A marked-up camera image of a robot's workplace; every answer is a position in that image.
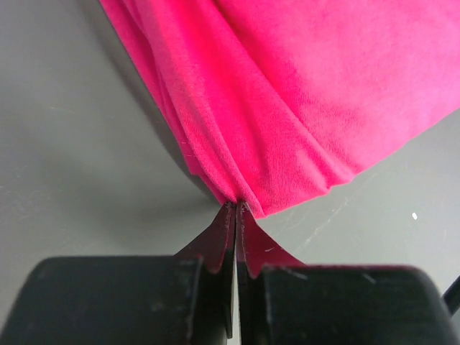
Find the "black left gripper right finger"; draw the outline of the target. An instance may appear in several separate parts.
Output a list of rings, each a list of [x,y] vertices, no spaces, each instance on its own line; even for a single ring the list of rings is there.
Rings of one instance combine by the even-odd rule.
[[[304,264],[235,211],[243,344],[453,344],[445,300],[402,265]]]

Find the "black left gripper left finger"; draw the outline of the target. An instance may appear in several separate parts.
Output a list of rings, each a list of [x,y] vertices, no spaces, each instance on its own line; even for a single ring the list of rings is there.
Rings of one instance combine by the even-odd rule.
[[[177,254],[51,257],[29,274],[7,344],[225,344],[233,335],[233,203]]]

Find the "pink t shirt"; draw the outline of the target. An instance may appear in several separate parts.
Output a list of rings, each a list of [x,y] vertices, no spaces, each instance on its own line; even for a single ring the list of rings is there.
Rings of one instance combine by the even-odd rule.
[[[457,1],[103,1],[190,171],[264,218],[459,108]]]

